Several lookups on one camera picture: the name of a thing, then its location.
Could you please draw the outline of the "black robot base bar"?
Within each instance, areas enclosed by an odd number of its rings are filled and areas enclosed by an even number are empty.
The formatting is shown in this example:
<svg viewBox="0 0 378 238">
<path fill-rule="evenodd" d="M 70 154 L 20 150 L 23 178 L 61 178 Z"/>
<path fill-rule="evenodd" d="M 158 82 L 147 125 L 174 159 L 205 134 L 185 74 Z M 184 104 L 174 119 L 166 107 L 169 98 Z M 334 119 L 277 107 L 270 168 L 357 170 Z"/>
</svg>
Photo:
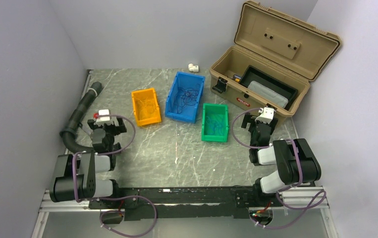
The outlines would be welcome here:
<svg viewBox="0 0 378 238">
<path fill-rule="evenodd" d="M 119 188 L 114 200 L 95 200 L 89 209 L 120 210 L 125 221 L 152 218 L 232 217 L 247 219 L 248 213 L 279 208 L 282 204 L 275 194 L 264 194 L 258 186 L 212 187 L 140 187 Z"/>
</svg>

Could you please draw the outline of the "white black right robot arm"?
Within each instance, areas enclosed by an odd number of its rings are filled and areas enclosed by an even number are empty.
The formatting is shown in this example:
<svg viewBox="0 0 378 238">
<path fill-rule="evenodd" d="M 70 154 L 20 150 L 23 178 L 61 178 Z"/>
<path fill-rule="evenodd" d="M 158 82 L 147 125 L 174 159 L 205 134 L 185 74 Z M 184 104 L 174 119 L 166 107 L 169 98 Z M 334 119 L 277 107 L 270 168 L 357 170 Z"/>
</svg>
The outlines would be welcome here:
<svg viewBox="0 0 378 238">
<path fill-rule="evenodd" d="M 243 115 L 242 128 L 250 133 L 249 159 L 255 166 L 275 165 L 276 171 L 255 181 L 252 200 L 258 206 L 270 201 L 271 194 L 303 183 L 313 183 L 322 176 L 321 167 L 304 138 L 271 141 L 277 119 L 264 110 L 259 116 Z"/>
</svg>

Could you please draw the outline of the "white pipe elbow fitting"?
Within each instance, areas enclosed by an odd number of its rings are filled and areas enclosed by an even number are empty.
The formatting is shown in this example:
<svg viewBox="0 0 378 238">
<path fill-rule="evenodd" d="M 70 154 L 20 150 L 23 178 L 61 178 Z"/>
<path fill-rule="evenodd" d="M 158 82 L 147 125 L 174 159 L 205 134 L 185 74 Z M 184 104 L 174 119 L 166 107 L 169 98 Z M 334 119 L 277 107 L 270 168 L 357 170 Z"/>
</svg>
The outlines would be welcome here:
<svg viewBox="0 0 378 238">
<path fill-rule="evenodd" d="M 190 72 L 197 73 L 197 72 L 199 72 L 199 66 L 198 65 L 194 65 L 193 63 L 190 63 L 190 64 L 188 64 L 188 70 Z"/>
</svg>

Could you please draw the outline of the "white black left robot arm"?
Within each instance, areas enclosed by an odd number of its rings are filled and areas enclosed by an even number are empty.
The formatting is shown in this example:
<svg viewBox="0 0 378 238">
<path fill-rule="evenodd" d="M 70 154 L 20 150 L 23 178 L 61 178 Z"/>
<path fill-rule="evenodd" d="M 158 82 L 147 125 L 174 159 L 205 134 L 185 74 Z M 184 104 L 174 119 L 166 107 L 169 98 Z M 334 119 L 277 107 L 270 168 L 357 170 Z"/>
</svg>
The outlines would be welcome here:
<svg viewBox="0 0 378 238">
<path fill-rule="evenodd" d="M 101 197 L 106 207 L 115 208 L 121 201 L 115 180 L 97 179 L 96 174 L 114 170 L 115 158 L 108 153 L 121 149 L 114 137 L 126 133 L 127 128 L 122 118 L 90 119 L 87 123 L 92 130 L 92 148 L 79 149 L 75 159 L 72 154 L 58 156 L 49 195 L 53 202 Z"/>
</svg>

